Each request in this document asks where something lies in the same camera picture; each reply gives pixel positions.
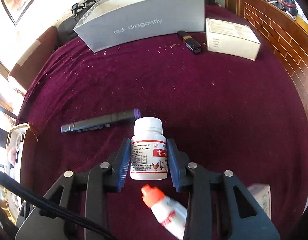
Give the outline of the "brick pattern wooden cabinet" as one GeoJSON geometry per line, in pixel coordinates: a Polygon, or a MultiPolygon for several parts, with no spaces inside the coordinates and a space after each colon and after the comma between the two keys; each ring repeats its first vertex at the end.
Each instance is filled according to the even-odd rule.
{"type": "Polygon", "coordinates": [[[308,120],[308,34],[283,11],[263,0],[225,0],[270,47],[292,79],[308,120]]]}

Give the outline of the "black marker purple cap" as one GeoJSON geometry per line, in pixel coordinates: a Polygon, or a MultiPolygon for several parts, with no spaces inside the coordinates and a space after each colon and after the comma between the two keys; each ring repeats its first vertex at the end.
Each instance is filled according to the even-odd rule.
{"type": "Polygon", "coordinates": [[[128,111],[113,113],[108,115],[102,115],[95,118],[72,122],[61,126],[61,133],[71,132],[86,132],[96,129],[102,129],[104,127],[110,127],[111,124],[137,120],[141,118],[141,112],[138,108],[134,108],[128,111]]]}

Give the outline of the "white cardboard box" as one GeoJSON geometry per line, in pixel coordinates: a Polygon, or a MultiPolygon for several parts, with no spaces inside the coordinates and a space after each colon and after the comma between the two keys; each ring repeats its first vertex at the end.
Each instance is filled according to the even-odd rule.
{"type": "Polygon", "coordinates": [[[247,25],[206,18],[207,49],[255,61],[261,43],[247,25]]]}

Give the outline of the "maroon bed blanket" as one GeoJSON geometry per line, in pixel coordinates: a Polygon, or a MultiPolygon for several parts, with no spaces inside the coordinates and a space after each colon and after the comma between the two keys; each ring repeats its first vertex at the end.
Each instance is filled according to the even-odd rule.
{"type": "Polygon", "coordinates": [[[46,61],[19,113],[37,137],[24,155],[25,187],[43,195],[64,171],[90,170],[133,136],[131,122],[70,134],[62,125],[133,108],[161,119],[164,136],[192,161],[231,170],[246,186],[270,185],[282,238],[297,224],[308,195],[308,120],[265,44],[250,61],[194,55],[175,34],[98,53],[71,40],[46,61]]]}

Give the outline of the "black clips on headboard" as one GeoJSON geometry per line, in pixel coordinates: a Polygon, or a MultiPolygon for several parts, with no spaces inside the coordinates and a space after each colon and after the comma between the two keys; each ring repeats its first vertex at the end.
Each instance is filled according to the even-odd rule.
{"type": "Polygon", "coordinates": [[[71,7],[73,18],[76,18],[81,11],[88,10],[97,0],[83,0],[81,3],[75,3],[71,7]]]}

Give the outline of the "small white square box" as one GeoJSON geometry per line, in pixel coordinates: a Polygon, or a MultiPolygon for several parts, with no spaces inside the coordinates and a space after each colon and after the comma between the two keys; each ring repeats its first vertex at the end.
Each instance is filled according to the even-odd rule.
{"type": "Polygon", "coordinates": [[[263,211],[271,219],[271,188],[266,184],[252,184],[247,188],[253,195],[258,204],[262,207],[263,211]]]}

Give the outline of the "small black battery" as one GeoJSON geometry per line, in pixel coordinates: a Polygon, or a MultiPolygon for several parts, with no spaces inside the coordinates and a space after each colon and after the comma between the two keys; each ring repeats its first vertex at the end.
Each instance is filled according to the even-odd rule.
{"type": "Polygon", "coordinates": [[[202,52],[202,45],[184,30],[178,31],[177,36],[193,54],[198,55],[202,52]]]}

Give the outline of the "grey shoe box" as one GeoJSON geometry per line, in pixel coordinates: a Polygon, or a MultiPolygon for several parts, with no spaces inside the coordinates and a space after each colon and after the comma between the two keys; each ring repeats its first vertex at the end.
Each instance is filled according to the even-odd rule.
{"type": "Polygon", "coordinates": [[[204,0],[99,0],[74,32],[97,52],[144,38],[204,31],[204,0]]]}

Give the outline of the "brown chair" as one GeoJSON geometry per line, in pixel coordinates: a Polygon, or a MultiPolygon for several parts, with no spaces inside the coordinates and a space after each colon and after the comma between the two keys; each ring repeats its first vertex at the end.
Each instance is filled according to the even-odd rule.
{"type": "Polygon", "coordinates": [[[57,28],[52,26],[23,53],[8,75],[9,83],[26,94],[57,45],[57,28]]]}

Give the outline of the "white tube orange cap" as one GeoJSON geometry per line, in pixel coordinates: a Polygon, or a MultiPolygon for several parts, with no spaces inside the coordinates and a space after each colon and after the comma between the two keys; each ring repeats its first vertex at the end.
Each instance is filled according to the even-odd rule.
{"type": "Polygon", "coordinates": [[[166,230],[177,239],[183,239],[187,209],[179,202],[166,196],[159,188],[144,185],[141,188],[143,202],[166,230]]]}

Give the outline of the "white bottle red label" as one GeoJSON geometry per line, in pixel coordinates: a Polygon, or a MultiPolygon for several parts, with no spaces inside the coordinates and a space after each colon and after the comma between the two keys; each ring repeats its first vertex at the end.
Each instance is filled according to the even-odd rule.
{"type": "Polygon", "coordinates": [[[130,178],[163,180],[168,177],[168,153],[160,119],[139,118],[131,139],[130,178]]]}

